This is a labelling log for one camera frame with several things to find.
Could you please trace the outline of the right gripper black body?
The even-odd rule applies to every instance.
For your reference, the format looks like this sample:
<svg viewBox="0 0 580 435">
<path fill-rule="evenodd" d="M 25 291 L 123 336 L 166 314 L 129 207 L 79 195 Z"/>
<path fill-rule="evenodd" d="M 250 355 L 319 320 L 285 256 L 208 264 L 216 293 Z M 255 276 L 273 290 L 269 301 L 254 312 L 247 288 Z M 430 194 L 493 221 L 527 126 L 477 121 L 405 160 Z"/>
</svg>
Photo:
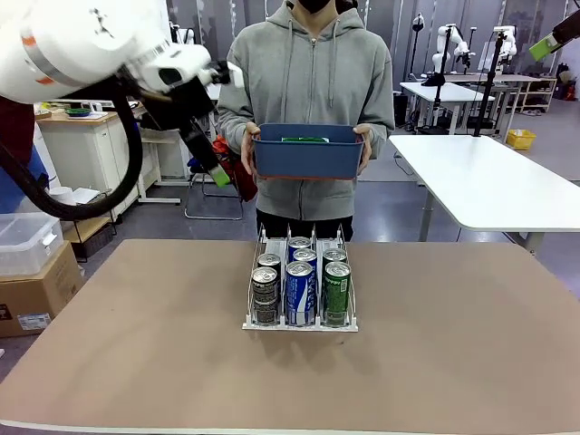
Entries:
<svg viewBox="0 0 580 435">
<path fill-rule="evenodd" d="M 580 33 L 580 11 L 575 11 L 557 24 L 552 35 L 558 44 L 567 44 L 571 40 L 579 37 Z"/>
</svg>

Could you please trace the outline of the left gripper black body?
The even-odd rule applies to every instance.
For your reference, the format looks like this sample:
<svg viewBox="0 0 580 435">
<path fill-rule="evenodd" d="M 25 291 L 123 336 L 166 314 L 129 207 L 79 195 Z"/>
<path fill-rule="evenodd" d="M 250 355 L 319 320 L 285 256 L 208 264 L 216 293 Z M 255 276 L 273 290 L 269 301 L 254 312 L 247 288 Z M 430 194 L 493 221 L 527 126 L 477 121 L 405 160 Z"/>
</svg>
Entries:
<svg viewBox="0 0 580 435">
<path fill-rule="evenodd" d="M 149 100 L 149 115 L 162 131 L 179 130 L 213 111 L 213 102 L 198 78 L 181 84 L 168 101 Z"/>
</svg>

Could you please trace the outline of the person's right hand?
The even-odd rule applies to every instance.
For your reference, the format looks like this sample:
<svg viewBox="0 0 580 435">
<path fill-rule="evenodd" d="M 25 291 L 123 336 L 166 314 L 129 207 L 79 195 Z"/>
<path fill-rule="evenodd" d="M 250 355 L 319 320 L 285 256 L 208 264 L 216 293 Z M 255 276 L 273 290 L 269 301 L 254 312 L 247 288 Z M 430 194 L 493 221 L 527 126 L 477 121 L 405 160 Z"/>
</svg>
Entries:
<svg viewBox="0 0 580 435">
<path fill-rule="evenodd" d="M 256 164 L 255 164 L 255 144 L 254 138 L 260 134 L 259 127 L 253 122 L 249 121 L 246 124 L 244 135 L 241 144 L 241 154 L 240 159 L 246 170 L 246 172 L 251 176 L 256 176 Z"/>
</svg>

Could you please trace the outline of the person's left hand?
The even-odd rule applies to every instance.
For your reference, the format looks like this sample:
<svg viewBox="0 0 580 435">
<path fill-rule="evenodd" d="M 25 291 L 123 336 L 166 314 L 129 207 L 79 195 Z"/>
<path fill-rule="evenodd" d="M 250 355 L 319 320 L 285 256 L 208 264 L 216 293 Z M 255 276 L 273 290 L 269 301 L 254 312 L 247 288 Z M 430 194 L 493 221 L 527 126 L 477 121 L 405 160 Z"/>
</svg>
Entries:
<svg viewBox="0 0 580 435">
<path fill-rule="evenodd" d="M 362 154 L 359 167 L 357 170 L 357 175 L 360 176 L 363 173 L 363 171 L 367 168 L 372 155 L 372 141 L 371 141 L 372 127 L 368 123 L 362 123 L 355 126 L 353 128 L 353 132 L 356 135 L 361 136 L 363 139 Z"/>
</svg>

